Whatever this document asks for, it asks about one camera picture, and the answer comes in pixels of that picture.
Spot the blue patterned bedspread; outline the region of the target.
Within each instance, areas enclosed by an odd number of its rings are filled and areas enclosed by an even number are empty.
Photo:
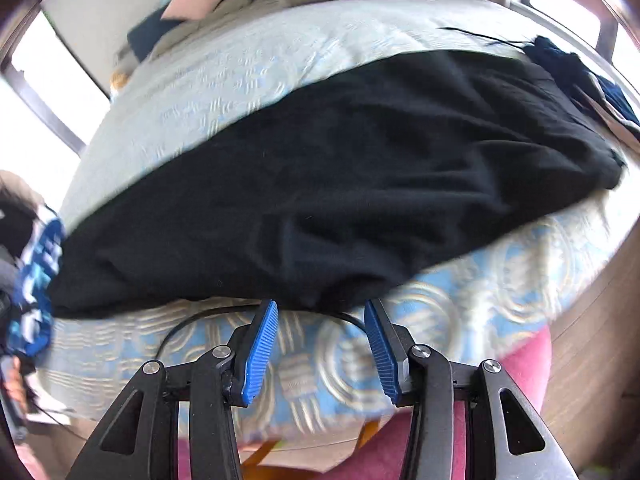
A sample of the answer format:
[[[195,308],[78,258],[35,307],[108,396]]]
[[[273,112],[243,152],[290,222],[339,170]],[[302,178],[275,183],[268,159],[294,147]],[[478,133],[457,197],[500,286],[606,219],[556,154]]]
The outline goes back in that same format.
[[[550,38],[599,68],[578,41],[532,12],[486,0],[338,0],[281,8],[257,0],[152,55],[107,113],[61,208],[68,228],[146,172],[303,84],[400,52],[460,49],[516,55]],[[450,359],[500,358],[567,311],[597,278],[639,214],[639,166],[620,185],[453,262],[390,296],[390,312]],[[76,415],[100,418],[152,356],[194,359],[246,322],[216,298],[214,318],[194,302],[102,320],[55,322],[38,376]],[[262,393],[239,414],[241,440],[324,434],[387,413],[366,338],[325,316],[280,316]]]

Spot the dark blue garment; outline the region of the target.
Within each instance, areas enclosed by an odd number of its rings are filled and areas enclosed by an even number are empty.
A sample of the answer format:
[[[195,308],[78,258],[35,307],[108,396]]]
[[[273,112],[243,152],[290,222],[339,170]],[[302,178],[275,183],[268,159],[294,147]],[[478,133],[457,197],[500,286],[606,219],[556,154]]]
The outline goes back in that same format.
[[[639,140],[639,119],[618,84],[593,73],[576,53],[562,51],[549,38],[537,36],[522,50],[551,75],[578,110],[602,124],[612,119]]]

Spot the hanging dark clothes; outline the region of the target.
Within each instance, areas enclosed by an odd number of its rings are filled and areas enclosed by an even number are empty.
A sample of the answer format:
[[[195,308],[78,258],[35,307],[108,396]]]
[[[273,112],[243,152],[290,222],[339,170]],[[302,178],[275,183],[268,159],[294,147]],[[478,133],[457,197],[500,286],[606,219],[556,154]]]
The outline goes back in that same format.
[[[20,277],[22,255],[32,239],[43,198],[22,178],[1,171],[1,310],[6,310]]]

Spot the blue white fleece blanket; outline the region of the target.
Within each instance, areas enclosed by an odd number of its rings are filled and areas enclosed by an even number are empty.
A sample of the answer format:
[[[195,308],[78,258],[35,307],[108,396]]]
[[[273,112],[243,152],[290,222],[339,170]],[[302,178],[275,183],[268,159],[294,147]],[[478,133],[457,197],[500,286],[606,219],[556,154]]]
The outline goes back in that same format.
[[[47,288],[60,270],[64,237],[58,214],[48,205],[40,206],[11,297],[11,321],[6,329],[6,348],[11,354],[35,358],[49,347],[53,313]]]

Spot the black pants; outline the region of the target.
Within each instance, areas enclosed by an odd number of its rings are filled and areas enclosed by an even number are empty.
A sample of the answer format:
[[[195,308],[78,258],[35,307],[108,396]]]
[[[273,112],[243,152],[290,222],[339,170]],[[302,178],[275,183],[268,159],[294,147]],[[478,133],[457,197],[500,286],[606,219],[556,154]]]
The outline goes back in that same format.
[[[616,188],[623,161],[540,66],[383,58],[297,89],[70,233],[57,318],[178,299],[346,310]]]

